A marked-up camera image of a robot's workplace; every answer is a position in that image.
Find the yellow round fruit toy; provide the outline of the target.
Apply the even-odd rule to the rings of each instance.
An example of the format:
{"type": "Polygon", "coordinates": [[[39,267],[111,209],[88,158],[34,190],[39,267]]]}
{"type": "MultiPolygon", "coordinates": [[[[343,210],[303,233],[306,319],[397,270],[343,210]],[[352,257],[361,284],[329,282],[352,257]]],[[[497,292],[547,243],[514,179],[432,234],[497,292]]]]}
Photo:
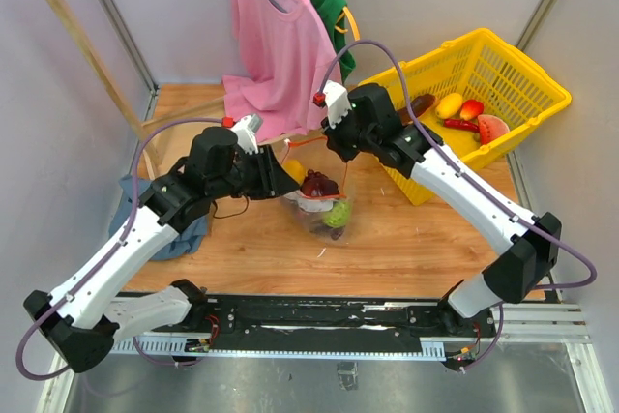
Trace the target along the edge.
{"type": "Polygon", "coordinates": [[[301,162],[296,159],[286,159],[282,163],[284,171],[298,184],[303,184],[307,176],[307,170],[301,162]]]}

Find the dark purple eggplant toy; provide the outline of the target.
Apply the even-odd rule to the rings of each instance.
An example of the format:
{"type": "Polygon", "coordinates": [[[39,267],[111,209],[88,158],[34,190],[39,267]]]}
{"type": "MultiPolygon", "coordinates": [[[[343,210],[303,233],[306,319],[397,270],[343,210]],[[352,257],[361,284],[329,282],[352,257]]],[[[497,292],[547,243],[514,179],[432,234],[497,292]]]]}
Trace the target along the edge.
{"type": "Polygon", "coordinates": [[[339,195],[339,185],[332,179],[312,180],[301,185],[301,193],[306,197],[327,197],[339,195]]]}

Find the clear zip top bag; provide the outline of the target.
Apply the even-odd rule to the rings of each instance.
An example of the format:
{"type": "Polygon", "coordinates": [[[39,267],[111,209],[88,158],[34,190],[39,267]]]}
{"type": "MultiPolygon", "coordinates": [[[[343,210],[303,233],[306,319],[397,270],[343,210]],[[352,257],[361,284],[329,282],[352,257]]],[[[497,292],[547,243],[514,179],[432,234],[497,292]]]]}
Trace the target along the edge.
{"type": "Polygon", "coordinates": [[[337,154],[329,150],[326,142],[327,138],[324,136],[302,140],[287,139],[278,153],[278,159],[281,166],[286,159],[296,159],[303,164],[307,172],[311,169],[327,175],[338,183],[339,195],[317,198],[306,197],[301,193],[302,184],[300,184],[300,189],[281,197],[280,204],[308,234],[312,235],[310,228],[316,223],[322,222],[322,215],[330,211],[335,202],[348,201],[352,207],[351,217],[344,234],[339,240],[324,241],[312,235],[324,243],[342,245],[345,242],[347,233],[351,230],[354,184],[352,178],[348,175],[348,164],[343,162],[337,154]]]}

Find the green custard apple toy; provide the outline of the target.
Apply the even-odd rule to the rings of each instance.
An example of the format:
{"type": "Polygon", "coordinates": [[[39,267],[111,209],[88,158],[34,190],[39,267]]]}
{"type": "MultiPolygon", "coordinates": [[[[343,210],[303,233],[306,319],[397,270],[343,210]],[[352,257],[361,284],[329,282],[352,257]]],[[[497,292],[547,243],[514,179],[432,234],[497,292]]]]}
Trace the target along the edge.
{"type": "Polygon", "coordinates": [[[333,208],[322,215],[322,222],[331,228],[347,226],[351,217],[352,207],[348,201],[338,201],[333,208]]]}

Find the dark purple grape bunch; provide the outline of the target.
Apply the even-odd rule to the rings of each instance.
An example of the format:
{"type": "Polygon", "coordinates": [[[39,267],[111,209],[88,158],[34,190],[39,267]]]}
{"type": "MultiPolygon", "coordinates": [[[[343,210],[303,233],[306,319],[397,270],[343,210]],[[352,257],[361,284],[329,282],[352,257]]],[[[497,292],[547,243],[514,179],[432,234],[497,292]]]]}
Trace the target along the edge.
{"type": "Polygon", "coordinates": [[[337,241],[344,234],[346,227],[332,227],[326,223],[316,223],[313,225],[309,232],[315,237],[324,241],[337,241]]]}

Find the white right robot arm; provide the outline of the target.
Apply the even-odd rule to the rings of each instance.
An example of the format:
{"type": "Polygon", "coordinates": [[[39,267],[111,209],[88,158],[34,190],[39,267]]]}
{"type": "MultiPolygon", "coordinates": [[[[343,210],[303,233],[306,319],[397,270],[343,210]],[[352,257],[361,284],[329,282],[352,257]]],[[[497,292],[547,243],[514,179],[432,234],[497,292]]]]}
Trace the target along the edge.
{"type": "Polygon", "coordinates": [[[441,197],[487,240],[494,262],[443,298],[440,328],[458,336],[473,316],[498,303],[517,304],[557,262],[562,224],[514,204],[466,166],[428,127],[402,124],[387,90],[375,83],[347,91],[329,81],[314,97],[327,110],[322,131],[343,161],[360,153],[441,197]]]}

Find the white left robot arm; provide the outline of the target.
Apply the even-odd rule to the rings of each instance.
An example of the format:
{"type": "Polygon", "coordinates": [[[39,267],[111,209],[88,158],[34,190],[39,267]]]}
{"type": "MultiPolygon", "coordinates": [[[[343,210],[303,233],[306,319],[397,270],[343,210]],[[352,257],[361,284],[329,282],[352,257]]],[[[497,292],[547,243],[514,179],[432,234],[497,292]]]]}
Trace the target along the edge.
{"type": "Polygon", "coordinates": [[[116,304],[125,284],[157,252],[226,197],[265,200],[297,191],[269,145],[259,146],[251,129],[208,127],[187,156],[145,192],[137,192],[126,222],[83,267],[45,293],[24,301],[33,320],[28,336],[40,332],[66,362],[83,373],[113,345],[164,326],[193,332],[206,322],[206,294],[188,280],[157,293],[116,304]]]}

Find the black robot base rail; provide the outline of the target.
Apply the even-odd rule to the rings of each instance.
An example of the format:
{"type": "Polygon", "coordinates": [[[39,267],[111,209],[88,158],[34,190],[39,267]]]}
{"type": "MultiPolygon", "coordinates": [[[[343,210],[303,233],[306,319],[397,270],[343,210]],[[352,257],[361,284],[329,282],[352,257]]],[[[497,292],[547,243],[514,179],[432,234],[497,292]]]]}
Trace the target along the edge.
{"type": "Polygon", "coordinates": [[[151,330],[116,344],[149,355],[443,361],[496,334],[489,310],[449,323],[433,300],[212,294],[194,329],[151,330]]]}

